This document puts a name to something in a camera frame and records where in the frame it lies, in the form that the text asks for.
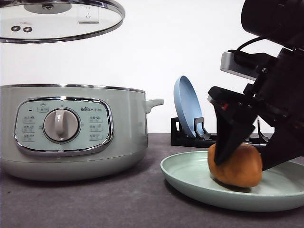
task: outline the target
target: bread roll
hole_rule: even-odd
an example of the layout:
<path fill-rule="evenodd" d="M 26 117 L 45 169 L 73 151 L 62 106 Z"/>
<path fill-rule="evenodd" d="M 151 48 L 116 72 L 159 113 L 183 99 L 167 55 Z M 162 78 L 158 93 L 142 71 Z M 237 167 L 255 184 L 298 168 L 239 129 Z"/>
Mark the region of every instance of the bread roll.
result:
<path fill-rule="evenodd" d="M 217 166 L 214 162 L 215 144 L 209 147 L 208 165 L 211 174 L 220 182 L 243 188 L 254 187 L 262 179 L 262 159 L 251 145 L 241 144 L 228 160 Z"/>

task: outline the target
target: black cable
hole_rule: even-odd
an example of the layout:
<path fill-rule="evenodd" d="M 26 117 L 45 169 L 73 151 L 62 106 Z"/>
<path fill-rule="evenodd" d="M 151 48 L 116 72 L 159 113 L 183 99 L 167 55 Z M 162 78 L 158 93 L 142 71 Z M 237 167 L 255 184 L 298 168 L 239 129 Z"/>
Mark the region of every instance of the black cable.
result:
<path fill-rule="evenodd" d="M 252 43 L 255 43 L 257 41 L 269 38 L 271 35 L 277 33 L 280 29 L 281 29 L 281 24 L 279 24 L 279 27 L 276 28 L 271 33 L 263 35 L 263 36 L 260 36 L 260 37 L 257 37 L 257 38 L 254 38 L 254 39 L 252 39 L 250 41 L 247 41 L 246 43 L 242 44 L 241 46 L 238 47 L 237 52 L 239 52 L 241 49 L 243 49 L 244 47 L 248 46 L 249 44 L 252 44 Z"/>

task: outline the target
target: control panel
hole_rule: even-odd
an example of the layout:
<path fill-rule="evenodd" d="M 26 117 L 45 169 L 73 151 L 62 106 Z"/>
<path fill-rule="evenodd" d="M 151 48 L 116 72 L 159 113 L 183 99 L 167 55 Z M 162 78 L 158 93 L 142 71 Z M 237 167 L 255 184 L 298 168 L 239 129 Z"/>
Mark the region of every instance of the control panel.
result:
<path fill-rule="evenodd" d="M 109 106 L 76 97 L 33 98 L 20 105 L 15 138 L 23 152 L 75 156 L 100 152 L 113 137 Z"/>

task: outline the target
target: stainless steel rim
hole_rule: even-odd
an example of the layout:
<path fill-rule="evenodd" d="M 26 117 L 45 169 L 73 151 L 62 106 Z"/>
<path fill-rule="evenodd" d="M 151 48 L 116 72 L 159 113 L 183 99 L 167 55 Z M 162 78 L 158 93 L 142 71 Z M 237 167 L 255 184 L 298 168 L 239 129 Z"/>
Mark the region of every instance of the stainless steel rim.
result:
<path fill-rule="evenodd" d="M 2 85 L 3 88 L 20 88 L 20 87 L 72 87 L 72 88 L 93 88 L 93 89 L 114 89 L 114 90 L 124 90 L 144 93 L 145 91 L 140 89 L 124 88 L 124 87 L 115 87 L 115 86 L 104 86 L 104 85 L 78 85 L 78 84 L 13 84 L 13 85 Z"/>
<path fill-rule="evenodd" d="M 85 4 L 91 6 L 97 6 L 112 10 L 118 13 L 122 20 L 117 23 L 116 25 L 104 29 L 98 30 L 91 33 L 86 33 L 77 36 L 70 36 L 70 37 L 61 37 L 61 38 L 42 38 L 42 39 L 18 39 L 18 38 L 6 38 L 0 37 L 1 43 L 16 43 L 16 44 L 41 44 L 41 43 L 57 43 L 57 42 L 66 42 L 72 40 L 79 40 L 79 39 L 86 39 L 91 37 L 96 37 L 103 35 L 105 33 L 111 32 L 118 27 L 121 26 L 125 17 L 125 11 L 121 4 L 114 0 L 45 0 L 45 1 L 37 1 L 37 0 L 3 0 L 0 1 L 0 8 L 9 7 L 9 6 L 18 6 L 18 5 L 31 5 L 31 4 L 42 4 L 42 3 L 72 3 L 72 4 Z"/>

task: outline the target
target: glass lid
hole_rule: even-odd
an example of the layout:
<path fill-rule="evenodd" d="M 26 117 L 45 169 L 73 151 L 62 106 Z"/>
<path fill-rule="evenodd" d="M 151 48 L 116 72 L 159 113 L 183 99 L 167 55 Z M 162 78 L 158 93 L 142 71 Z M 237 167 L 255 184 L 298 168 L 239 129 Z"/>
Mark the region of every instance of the glass lid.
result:
<path fill-rule="evenodd" d="M 113 0 L 2 0 L 0 42 L 53 43 L 85 39 L 118 28 L 123 7 Z"/>

